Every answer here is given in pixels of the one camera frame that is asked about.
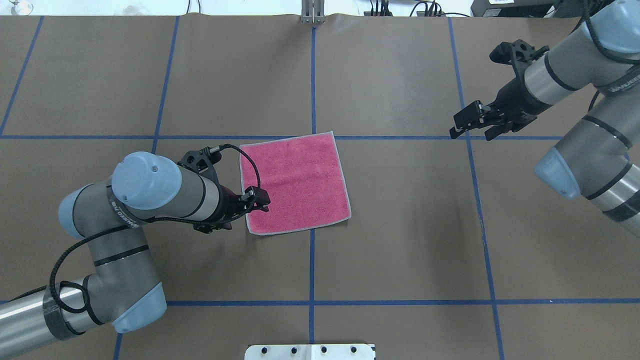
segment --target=light blue cap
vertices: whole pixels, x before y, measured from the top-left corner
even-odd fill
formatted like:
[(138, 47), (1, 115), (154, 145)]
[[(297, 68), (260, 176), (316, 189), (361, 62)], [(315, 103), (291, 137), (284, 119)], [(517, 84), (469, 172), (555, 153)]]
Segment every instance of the light blue cap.
[(552, 147), (534, 169), (536, 175), (558, 194), (572, 200), (580, 195), (580, 187), (560, 152)]
[[(639, 0), (615, 0), (592, 16), (591, 23), (607, 49), (625, 54), (640, 53)], [(591, 39), (586, 22), (582, 23), (582, 32)]]
[(139, 210), (157, 209), (178, 194), (182, 174), (173, 161), (138, 151), (116, 166), (111, 187), (118, 200)]
[(76, 205), (78, 195), (89, 185), (84, 185), (82, 188), (67, 195), (58, 207), (58, 221), (60, 221), (60, 225), (62, 225), (62, 228), (66, 230), (69, 235), (76, 239), (84, 239), (84, 236), (80, 235), (74, 224), (74, 205)]
[(111, 323), (117, 332), (135, 331), (160, 319), (166, 311), (166, 301), (162, 283), (154, 286), (145, 296), (140, 298), (127, 311)]

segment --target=pink towel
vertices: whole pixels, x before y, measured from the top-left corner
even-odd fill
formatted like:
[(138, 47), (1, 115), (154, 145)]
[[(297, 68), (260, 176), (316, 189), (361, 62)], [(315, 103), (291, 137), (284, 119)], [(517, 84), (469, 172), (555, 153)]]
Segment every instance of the pink towel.
[[(249, 232), (273, 235), (328, 226), (351, 218), (333, 132), (240, 146), (258, 166), (269, 192), (269, 212), (247, 215)], [(240, 157), (243, 189), (255, 185), (249, 161)]]

